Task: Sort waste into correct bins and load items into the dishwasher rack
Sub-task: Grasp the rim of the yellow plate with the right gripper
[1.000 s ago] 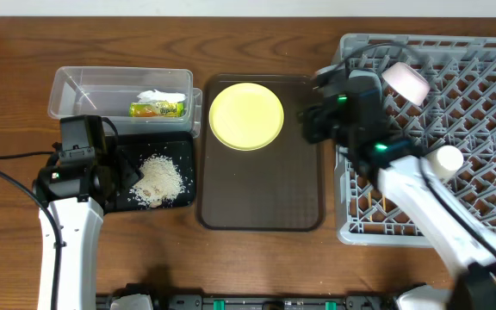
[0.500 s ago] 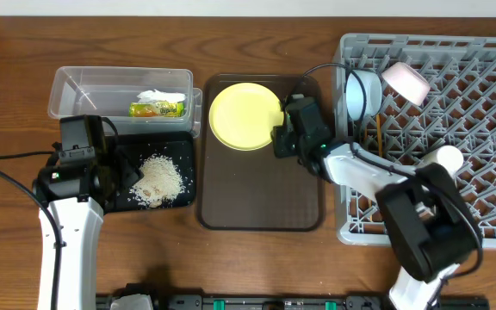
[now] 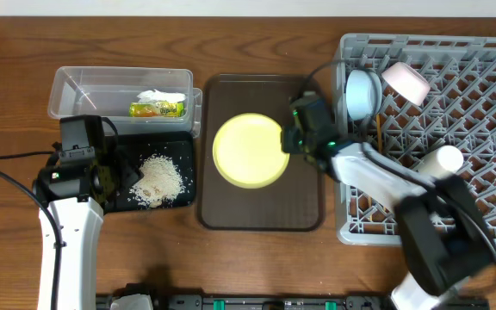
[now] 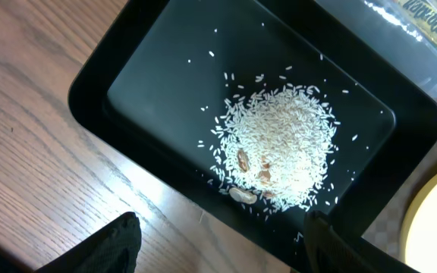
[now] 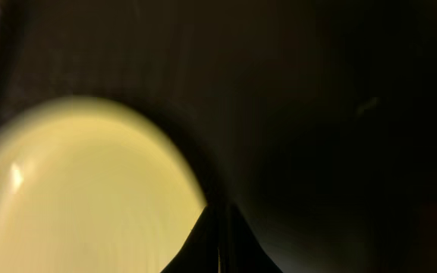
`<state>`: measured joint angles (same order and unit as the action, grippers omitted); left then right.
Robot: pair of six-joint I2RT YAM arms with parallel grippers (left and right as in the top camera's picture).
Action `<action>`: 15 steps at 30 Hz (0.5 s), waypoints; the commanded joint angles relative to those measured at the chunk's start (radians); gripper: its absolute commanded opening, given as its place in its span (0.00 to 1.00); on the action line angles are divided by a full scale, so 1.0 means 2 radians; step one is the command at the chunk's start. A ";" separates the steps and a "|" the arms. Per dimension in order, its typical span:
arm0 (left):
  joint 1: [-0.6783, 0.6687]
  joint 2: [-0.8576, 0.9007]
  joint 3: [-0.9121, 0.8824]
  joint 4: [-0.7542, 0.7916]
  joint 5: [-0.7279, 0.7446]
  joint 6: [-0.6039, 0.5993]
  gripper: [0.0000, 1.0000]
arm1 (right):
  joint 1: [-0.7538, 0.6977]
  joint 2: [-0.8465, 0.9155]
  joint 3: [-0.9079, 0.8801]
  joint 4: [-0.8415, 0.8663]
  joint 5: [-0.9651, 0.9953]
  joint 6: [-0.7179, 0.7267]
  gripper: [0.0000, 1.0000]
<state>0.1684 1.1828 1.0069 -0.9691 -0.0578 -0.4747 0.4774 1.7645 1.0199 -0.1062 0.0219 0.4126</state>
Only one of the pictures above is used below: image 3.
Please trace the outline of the light blue bowl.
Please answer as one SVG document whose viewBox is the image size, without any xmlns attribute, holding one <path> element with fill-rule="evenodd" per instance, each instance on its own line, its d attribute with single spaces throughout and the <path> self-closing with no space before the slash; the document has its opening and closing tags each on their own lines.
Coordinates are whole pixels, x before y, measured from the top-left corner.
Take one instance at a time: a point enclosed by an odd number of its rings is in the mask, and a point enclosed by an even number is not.
<svg viewBox="0 0 496 310">
<path fill-rule="evenodd" d="M 346 108 L 353 121 L 374 116 L 381 106 L 381 81 L 373 71 L 354 70 L 347 79 Z"/>
</svg>

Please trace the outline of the yellow round plate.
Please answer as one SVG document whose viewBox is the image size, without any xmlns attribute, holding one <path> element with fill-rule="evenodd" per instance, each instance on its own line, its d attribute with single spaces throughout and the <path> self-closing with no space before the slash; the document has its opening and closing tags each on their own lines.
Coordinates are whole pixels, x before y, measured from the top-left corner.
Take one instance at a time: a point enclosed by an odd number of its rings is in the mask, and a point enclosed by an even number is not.
<svg viewBox="0 0 496 310">
<path fill-rule="evenodd" d="M 266 115 L 246 113 L 227 120 L 214 136 L 214 165 L 229 183 L 243 189 L 272 184 L 286 170 L 281 126 Z"/>
</svg>

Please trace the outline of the rice pile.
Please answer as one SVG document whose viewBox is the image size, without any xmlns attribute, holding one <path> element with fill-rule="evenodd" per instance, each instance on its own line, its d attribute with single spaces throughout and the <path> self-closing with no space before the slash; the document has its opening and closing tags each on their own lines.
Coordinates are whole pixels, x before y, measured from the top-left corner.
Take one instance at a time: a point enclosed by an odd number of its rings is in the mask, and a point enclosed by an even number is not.
<svg viewBox="0 0 496 310">
<path fill-rule="evenodd" d="M 165 202 L 174 202 L 185 190 L 183 179 L 170 157 L 153 154 L 143 161 L 139 171 L 143 177 L 130 193 L 142 207 L 162 207 Z"/>
</svg>

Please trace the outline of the green snack wrapper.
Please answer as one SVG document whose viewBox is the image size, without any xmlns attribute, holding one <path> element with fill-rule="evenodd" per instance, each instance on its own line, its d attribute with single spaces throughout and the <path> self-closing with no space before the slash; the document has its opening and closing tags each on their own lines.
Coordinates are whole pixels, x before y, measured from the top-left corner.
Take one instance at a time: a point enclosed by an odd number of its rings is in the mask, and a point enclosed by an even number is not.
<svg viewBox="0 0 496 310">
<path fill-rule="evenodd" d="M 182 102 L 133 102 L 129 107 L 130 117 L 181 117 L 183 115 Z"/>
</svg>

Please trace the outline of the white tissue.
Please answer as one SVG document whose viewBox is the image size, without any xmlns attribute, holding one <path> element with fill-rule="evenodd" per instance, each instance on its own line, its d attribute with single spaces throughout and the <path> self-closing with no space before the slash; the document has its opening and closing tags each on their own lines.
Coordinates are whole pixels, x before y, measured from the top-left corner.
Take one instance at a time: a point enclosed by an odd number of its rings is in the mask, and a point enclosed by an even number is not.
<svg viewBox="0 0 496 310">
<path fill-rule="evenodd" d="M 184 102 L 187 96 L 183 93 L 170 93 L 163 92 L 159 90 L 146 90 L 137 95 L 139 103 L 150 103 L 150 102 L 169 102 L 178 103 Z"/>
</svg>

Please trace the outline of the white rice bowl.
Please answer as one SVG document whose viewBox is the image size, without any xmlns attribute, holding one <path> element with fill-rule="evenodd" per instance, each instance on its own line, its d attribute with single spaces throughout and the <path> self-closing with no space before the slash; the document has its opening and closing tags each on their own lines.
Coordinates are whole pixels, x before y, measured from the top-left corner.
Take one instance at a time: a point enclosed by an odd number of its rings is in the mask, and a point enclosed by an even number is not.
<svg viewBox="0 0 496 310">
<path fill-rule="evenodd" d="M 423 76 L 403 62 L 393 64 L 381 75 L 392 89 L 417 106 L 424 102 L 431 89 Z"/>
</svg>

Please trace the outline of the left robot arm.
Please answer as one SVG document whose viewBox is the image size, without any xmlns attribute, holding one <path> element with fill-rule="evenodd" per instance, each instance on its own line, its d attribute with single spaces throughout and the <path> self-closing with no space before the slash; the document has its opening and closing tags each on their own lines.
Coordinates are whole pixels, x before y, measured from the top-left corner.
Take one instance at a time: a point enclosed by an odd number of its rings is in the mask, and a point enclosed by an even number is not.
<svg viewBox="0 0 496 310">
<path fill-rule="evenodd" d="M 129 190 L 142 173 L 118 150 L 112 122 L 98 115 L 60 120 L 61 141 L 33 183 L 41 205 L 39 309 L 96 306 L 96 249 L 104 208 Z"/>
</svg>

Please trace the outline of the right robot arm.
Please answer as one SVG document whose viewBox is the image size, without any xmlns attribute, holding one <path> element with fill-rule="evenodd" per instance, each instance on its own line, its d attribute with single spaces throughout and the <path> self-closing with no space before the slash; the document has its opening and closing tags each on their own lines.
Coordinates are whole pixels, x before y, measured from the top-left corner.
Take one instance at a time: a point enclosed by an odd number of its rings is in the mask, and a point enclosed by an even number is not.
<svg viewBox="0 0 496 310">
<path fill-rule="evenodd" d="M 294 124 L 282 130 L 283 151 L 303 155 L 394 214 L 408 273 L 390 295 L 393 308 L 434 309 L 472 277 L 496 268 L 496 244 L 462 178 L 420 175 L 342 135 L 316 94 L 300 94 L 289 109 Z"/>
</svg>

